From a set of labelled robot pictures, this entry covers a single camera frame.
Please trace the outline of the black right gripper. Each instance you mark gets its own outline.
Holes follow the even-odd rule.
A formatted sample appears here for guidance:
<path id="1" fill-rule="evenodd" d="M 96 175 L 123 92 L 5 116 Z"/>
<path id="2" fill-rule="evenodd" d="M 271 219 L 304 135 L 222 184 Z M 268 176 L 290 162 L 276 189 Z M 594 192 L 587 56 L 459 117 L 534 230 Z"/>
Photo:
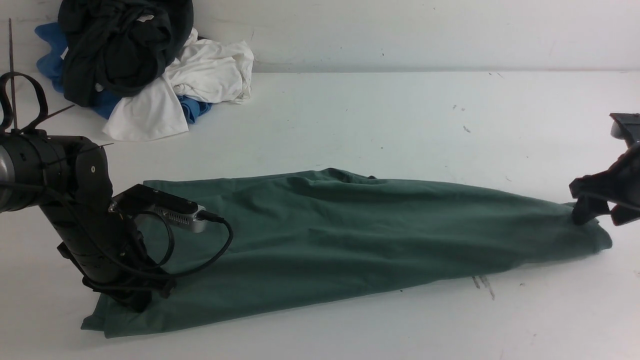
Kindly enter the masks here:
<path id="1" fill-rule="evenodd" d="M 575 178 L 569 184 L 572 197 L 577 199 L 571 212 L 573 223 L 582 226 L 609 214 L 616 227 L 640 219 L 639 159 L 636 142 L 607 170 Z M 608 202 L 615 207 L 610 210 Z"/>

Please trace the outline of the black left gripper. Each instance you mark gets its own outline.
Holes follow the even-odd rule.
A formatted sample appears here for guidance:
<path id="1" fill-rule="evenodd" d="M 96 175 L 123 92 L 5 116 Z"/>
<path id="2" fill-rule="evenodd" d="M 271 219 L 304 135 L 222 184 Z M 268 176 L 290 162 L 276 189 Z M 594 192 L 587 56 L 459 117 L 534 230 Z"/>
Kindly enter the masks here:
<path id="1" fill-rule="evenodd" d="M 47 136 L 43 171 L 52 200 L 40 209 L 60 235 L 58 250 L 82 282 L 135 312 L 176 281 L 147 254 L 135 217 L 110 210 L 114 194 L 105 151 L 82 136 Z"/>

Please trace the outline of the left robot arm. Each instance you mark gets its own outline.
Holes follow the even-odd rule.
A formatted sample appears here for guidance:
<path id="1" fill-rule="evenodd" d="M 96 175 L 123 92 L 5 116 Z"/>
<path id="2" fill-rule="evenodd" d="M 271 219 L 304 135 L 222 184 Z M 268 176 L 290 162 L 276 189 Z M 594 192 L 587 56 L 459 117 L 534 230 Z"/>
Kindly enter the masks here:
<path id="1" fill-rule="evenodd" d="M 105 148 L 83 136 L 51 136 L 46 94 L 32 76 L 1 76 L 1 211 L 39 207 L 61 238 L 57 250 L 94 292 L 143 312 L 153 294 L 166 299 L 176 278 L 163 270 L 175 248 L 170 224 L 160 261 L 147 253 L 138 223 L 155 211 L 159 192 L 137 184 L 114 195 Z"/>

